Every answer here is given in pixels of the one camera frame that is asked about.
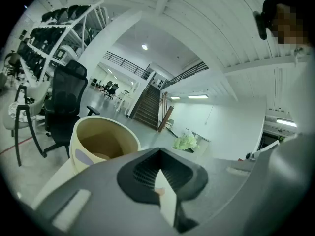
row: cable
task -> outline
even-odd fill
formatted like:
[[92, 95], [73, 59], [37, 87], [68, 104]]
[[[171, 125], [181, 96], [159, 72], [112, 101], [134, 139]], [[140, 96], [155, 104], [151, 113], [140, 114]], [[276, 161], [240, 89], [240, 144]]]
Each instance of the cable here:
[[212, 112], [213, 106], [214, 106], [214, 105], [212, 105], [212, 108], [211, 108], [210, 113], [209, 113], [209, 115], [208, 115], [208, 118], [207, 118], [207, 120], [206, 120], [206, 122], [205, 122], [205, 125], [207, 125], [207, 122], [208, 122], [209, 116], [210, 116], [210, 114], [211, 114], [211, 112]]

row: balcony railing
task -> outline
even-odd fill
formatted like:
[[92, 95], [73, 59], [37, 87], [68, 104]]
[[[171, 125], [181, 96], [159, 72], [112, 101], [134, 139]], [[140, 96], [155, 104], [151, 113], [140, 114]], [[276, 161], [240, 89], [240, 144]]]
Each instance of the balcony railing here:
[[150, 73], [144, 69], [142, 69], [141, 67], [135, 65], [134, 63], [131, 63], [130, 61], [116, 55], [113, 54], [111, 52], [107, 52], [104, 55], [104, 58], [127, 69], [128, 71], [140, 76], [141, 78], [147, 80], [147, 78], [149, 77]]
[[175, 84], [175, 83], [177, 83], [183, 79], [186, 79], [192, 75], [195, 75], [198, 72], [201, 72], [201, 71], [204, 71], [207, 69], [209, 69], [209, 67], [207, 67], [207, 65], [204, 62], [201, 62], [201, 63], [193, 66], [192, 68], [188, 69], [187, 71], [183, 72], [182, 74], [176, 76], [174, 79], [167, 81], [164, 84], [162, 89], [167, 88], [167, 87], [169, 87], [169, 86], [171, 86], [171, 85], [173, 85], [173, 84]]

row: stair railing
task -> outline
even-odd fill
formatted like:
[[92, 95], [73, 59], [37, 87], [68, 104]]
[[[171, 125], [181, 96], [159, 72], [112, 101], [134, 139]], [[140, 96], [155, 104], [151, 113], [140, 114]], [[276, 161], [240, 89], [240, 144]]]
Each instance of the stair railing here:
[[174, 109], [174, 107], [170, 106], [168, 107], [168, 103], [167, 103], [167, 92], [163, 93], [162, 95], [162, 99], [159, 103], [160, 107], [162, 107], [162, 122], [159, 125], [157, 131], [158, 132], [162, 132], [163, 128], [165, 127], [169, 117], [172, 114], [172, 111]]

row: white column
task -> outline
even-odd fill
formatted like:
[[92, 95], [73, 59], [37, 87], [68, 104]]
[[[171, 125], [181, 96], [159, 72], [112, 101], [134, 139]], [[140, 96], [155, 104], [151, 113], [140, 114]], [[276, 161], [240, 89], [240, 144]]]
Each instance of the white column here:
[[142, 16], [139, 9], [130, 9], [116, 18], [106, 26], [88, 45], [78, 62], [86, 67], [87, 79], [90, 79], [94, 69], [102, 60], [109, 48], [123, 35], [131, 26], [137, 23]]

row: white desk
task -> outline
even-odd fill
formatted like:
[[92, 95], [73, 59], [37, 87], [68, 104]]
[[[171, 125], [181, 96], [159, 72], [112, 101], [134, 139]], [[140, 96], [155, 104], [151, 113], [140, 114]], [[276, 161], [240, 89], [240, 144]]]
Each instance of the white desk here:
[[122, 104], [124, 102], [128, 103], [128, 106], [126, 107], [125, 110], [125, 115], [127, 114], [127, 110], [129, 108], [129, 106], [131, 105], [133, 98], [130, 95], [124, 94], [124, 93], [120, 93], [119, 96], [117, 97], [116, 101], [118, 100], [118, 98], [121, 98], [121, 101], [116, 109], [116, 112], [118, 112], [120, 110], [120, 108], [122, 107]]

